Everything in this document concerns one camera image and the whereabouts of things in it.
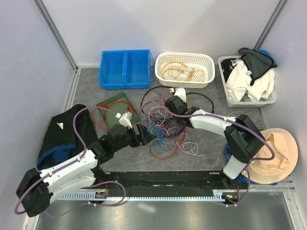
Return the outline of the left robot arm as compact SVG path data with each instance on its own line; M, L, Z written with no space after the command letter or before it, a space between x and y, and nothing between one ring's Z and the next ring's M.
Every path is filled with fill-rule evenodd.
M28 170L16 190L19 201L15 214L34 217L45 211L57 198L80 188L101 188L105 176L94 172L99 165L113 158L115 152L125 148L146 145L154 139L145 126L135 128L114 125L107 134L76 156L56 166L39 171Z

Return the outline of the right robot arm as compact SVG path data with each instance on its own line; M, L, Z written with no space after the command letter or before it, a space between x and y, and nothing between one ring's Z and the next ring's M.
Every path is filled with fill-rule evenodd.
M232 156L220 176L224 188L232 188L237 183L239 174L264 145L264 136L247 115L227 117L197 107L188 108L179 96L168 98L165 107L182 126L207 130L226 139Z

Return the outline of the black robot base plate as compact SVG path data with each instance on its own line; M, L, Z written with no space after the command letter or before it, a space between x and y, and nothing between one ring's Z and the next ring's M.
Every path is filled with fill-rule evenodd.
M111 197L213 196L214 190L237 190L235 180L220 171L110 172L91 186L107 188Z

